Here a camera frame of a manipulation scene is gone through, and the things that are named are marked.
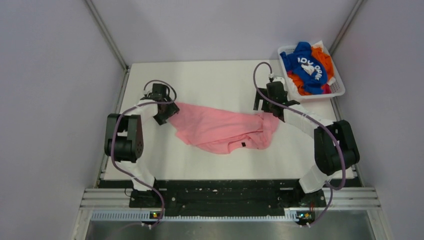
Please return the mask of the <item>pink t-shirt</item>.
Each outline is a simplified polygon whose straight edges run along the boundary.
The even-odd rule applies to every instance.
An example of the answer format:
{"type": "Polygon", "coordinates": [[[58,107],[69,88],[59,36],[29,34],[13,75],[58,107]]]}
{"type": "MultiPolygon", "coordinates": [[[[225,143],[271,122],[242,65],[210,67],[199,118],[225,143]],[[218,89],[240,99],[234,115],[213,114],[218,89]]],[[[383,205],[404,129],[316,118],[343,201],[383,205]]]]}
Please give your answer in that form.
{"type": "Polygon", "coordinates": [[[227,155],[236,149],[264,150],[271,145],[280,121],[271,113],[238,113],[179,102],[169,118],[185,144],[209,153],[227,155]]]}

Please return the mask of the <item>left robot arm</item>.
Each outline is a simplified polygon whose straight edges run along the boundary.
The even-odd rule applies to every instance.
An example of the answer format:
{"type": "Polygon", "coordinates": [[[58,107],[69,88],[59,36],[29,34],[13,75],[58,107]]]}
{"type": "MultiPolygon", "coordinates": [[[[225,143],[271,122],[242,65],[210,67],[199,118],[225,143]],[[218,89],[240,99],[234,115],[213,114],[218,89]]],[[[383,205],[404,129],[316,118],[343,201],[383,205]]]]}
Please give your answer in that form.
{"type": "Polygon", "coordinates": [[[143,124],[153,119],[160,126],[177,114],[175,89],[162,80],[151,80],[150,90],[143,88],[143,97],[122,113],[107,116],[104,152],[112,165],[129,176],[133,184],[132,198],[140,200],[148,208],[164,208],[165,200],[154,187],[155,177],[138,160],[144,151],[143,124]]]}

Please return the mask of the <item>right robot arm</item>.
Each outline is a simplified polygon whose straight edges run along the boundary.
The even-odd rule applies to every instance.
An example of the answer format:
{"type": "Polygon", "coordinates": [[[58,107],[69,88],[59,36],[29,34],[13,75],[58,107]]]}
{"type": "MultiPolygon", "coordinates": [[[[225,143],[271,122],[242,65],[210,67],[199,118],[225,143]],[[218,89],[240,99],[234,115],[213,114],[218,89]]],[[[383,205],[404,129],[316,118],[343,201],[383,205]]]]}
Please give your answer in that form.
{"type": "Polygon", "coordinates": [[[265,88],[256,88],[254,110],[262,109],[286,124],[290,124],[313,139],[314,163],[297,180],[293,200],[307,206],[314,194],[329,184],[336,172],[342,179],[337,189],[346,183],[346,170],[357,164],[360,153],[351,125],[346,120],[323,118],[303,107],[296,100],[288,100],[285,86],[280,81],[270,81],[265,88]]]}

